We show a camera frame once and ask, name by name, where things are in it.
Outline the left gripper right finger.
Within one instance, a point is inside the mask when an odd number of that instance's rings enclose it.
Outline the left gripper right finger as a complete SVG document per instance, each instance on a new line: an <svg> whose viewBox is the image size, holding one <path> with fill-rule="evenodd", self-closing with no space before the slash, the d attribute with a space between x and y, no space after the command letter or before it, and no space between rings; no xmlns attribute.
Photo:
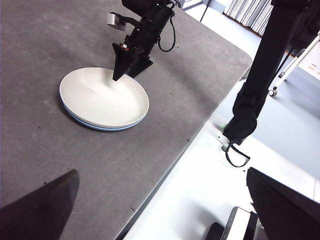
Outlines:
<svg viewBox="0 0 320 240"><path fill-rule="evenodd" d="M246 185L269 240L318 240L320 204L251 167Z"/></svg>

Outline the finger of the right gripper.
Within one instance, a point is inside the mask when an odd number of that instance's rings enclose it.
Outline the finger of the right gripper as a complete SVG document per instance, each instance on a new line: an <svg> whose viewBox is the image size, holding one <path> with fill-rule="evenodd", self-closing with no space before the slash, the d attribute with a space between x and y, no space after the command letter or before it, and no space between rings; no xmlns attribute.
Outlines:
<svg viewBox="0 0 320 240"><path fill-rule="evenodd" d="M120 44L112 43L113 50L115 52L115 62L113 77L114 81L118 81L124 74L126 74L138 61L138 50L125 49Z"/></svg>
<svg viewBox="0 0 320 240"><path fill-rule="evenodd" d="M127 75L135 78L152 65L153 61L151 61L149 58L139 58L138 61L129 69Z"/></svg>

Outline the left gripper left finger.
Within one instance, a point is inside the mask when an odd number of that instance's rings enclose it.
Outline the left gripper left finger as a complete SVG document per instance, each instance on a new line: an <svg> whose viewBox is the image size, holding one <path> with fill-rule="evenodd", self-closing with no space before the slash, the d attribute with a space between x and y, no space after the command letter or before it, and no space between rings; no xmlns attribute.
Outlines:
<svg viewBox="0 0 320 240"><path fill-rule="evenodd" d="M58 240L79 190L73 169L0 209L2 240Z"/></svg>

